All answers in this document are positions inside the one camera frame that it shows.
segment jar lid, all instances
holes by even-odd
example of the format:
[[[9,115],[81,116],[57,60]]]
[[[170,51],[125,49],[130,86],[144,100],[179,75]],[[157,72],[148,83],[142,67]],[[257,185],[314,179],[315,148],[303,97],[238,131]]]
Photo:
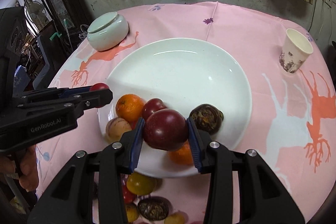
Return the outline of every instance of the jar lid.
[[[91,23],[91,25],[87,29],[87,32],[95,33],[104,29],[117,17],[117,15],[118,15],[117,12],[108,12],[106,14],[101,15]]]

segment blue cloth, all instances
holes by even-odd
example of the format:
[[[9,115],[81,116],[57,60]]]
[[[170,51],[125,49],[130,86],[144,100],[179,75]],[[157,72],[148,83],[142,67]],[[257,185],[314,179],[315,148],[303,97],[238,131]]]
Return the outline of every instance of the blue cloth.
[[[20,65],[19,67],[17,67],[14,75],[13,95],[23,92],[28,86],[29,82],[30,77],[26,72],[26,68]]]

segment table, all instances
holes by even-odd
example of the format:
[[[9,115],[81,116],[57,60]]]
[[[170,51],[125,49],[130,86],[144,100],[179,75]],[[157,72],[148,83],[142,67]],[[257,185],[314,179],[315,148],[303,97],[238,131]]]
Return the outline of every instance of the table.
[[[335,90],[309,33],[291,21],[218,2],[144,5],[119,13],[129,23],[126,39],[106,52],[95,51],[84,40],[50,86],[72,88],[104,82],[128,54],[165,38],[197,38],[223,48],[239,62],[252,90],[251,120],[236,150],[257,150],[308,221],[323,204],[336,178]],[[287,28],[304,34],[314,48],[302,71],[290,76],[278,64]],[[41,196],[76,151],[93,153],[106,145],[96,109],[78,119],[77,129],[37,145],[37,195]],[[234,223],[239,221],[237,185],[235,177]],[[152,195],[167,198],[174,211],[188,215],[187,223],[200,223],[208,190],[209,176],[196,175],[164,179]]]

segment orange deer print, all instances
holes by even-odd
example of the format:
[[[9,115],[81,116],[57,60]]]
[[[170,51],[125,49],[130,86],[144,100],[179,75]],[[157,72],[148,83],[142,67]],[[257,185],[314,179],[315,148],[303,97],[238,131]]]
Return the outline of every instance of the orange deer print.
[[[323,79],[324,83],[328,89],[328,97],[320,96],[317,90],[317,84],[315,80],[315,76],[313,72],[310,72],[313,80],[314,80],[314,87],[312,87],[303,74],[302,70],[300,70],[303,77],[305,78],[308,87],[310,88],[310,92],[312,95],[311,99],[311,117],[312,117],[312,124],[307,122],[307,128],[310,133],[310,137],[312,138],[312,143],[308,143],[304,149],[307,149],[306,157],[310,159],[309,164],[311,164],[313,157],[314,159],[314,172],[316,173],[316,168],[320,165],[323,158],[323,144],[326,145],[328,154],[325,162],[329,161],[329,157],[331,156],[330,146],[328,141],[323,138],[322,134],[320,134],[320,126],[321,126],[321,119],[322,118],[336,118],[336,95],[330,96],[330,88],[323,78],[321,74],[318,75]]]
[[[81,86],[85,86],[87,84],[87,79],[89,76],[89,72],[87,71],[87,66],[92,60],[104,60],[104,61],[111,61],[113,58],[115,58],[121,51],[132,47],[137,42],[137,37],[139,35],[139,32],[135,32],[135,38],[134,43],[131,43],[129,45],[123,46],[125,43],[125,40],[123,40],[118,46],[113,47],[110,50],[104,51],[104,52],[95,52],[93,55],[89,57],[89,59],[84,62],[82,61],[79,70],[74,70],[72,77],[72,87],[77,86],[81,80],[82,77],[85,77],[85,80]]]

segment plate rim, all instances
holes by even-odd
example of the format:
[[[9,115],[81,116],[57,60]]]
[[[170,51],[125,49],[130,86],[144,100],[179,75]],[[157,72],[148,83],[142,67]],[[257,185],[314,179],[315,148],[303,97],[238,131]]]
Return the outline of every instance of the plate rim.
[[[239,62],[230,54],[228,53],[226,50],[224,50],[223,48],[211,43],[211,42],[208,42],[208,41],[205,41],[205,40],[201,40],[201,39],[197,39],[197,38],[188,38],[188,37],[172,37],[172,38],[165,38],[165,39],[161,39],[161,40],[158,40],[158,41],[154,41],[154,42],[151,42],[149,44],[146,44],[138,49],[136,49],[135,51],[131,52],[129,55],[127,55],[124,59],[122,59],[114,68],[113,70],[110,72],[110,74],[108,75],[108,77],[105,78],[105,81],[111,76],[111,74],[113,73],[113,71],[128,57],[131,57],[135,52],[139,51],[140,49],[143,49],[147,46],[150,46],[152,44],[155,44],[155,43],[158,43],[158,42],[162,42],[162,41],[166,41],[166,40],[176,40],[176,39],[187,39],[187,40],[195,40],[195,41],[198,41],[198,42],[205,42],[211,46],[214,46],[214,47],[217,47],[219,48],[220,50],[224,51],[225,53],[227,53],[231,58],[232,60],[234,60],[234,62],[236,63],[236,65],[239,66],[239,68],[241,69],[241,71],[243,72],[243,76],[244,76],[244,79],[246,80],[247,82],[247,86],[248,86],[248,96],[249,96],[249,99],[250,99],[250,104],[249,104],[249,109],[248,109],[248,119],[246,121],[246,125],[244,126],[244,129],[242,130],[241,132],[241,136],[239,137],[239,139],[236,141],[235,145],[234,145],[234,148],[232,150],[236,150],[236,148],[239,146],[239,144],[241,143],[243,137],[245,136],[245,133],[246,133],[246,130],[247,130],[247,127],[248,125],[250,124],[250,121],[251,121],[251,116],[252,116],[252,108],[253,108],[253,97],[252,97],[252,90],[251,90],[251,86],[250,86],[250,82],[247,78],[247,75],[245,73],[245,71],[243,70],[243,68],[241,67],[241,65],[239,64]],[[100,133],[102,135],[104,135],[105,133],[102,132],[101,130],[101,126],[100,126],[100,119],[99,119],[99,116],[100,116],[100,112],[101,112],[101,108],[98,109],[98,112],[97,112],[97,115],[98,115],[98,123],[99,123],[99,129],[100,129]],[[197,172],[197,169],[195,168],[194,169],[196,172],[192,172],[190,174],[183,174],[183,175],[175,175],[175,176],[165,176],[165,177],[162,177],[162,176],[155,176],[155,178],[182,178],[182,177],[187,177],[187,176],[193,176],[193,175],[196,175],[198,174]],[[153,177],[152,174],[149,174],[147,172],[144,172],[144,171],[139,171],[138,170],[138,167],[135,169],[136,172],[142,174],[142,175],[145,175],[145,176],[149,176],[149,177]]]

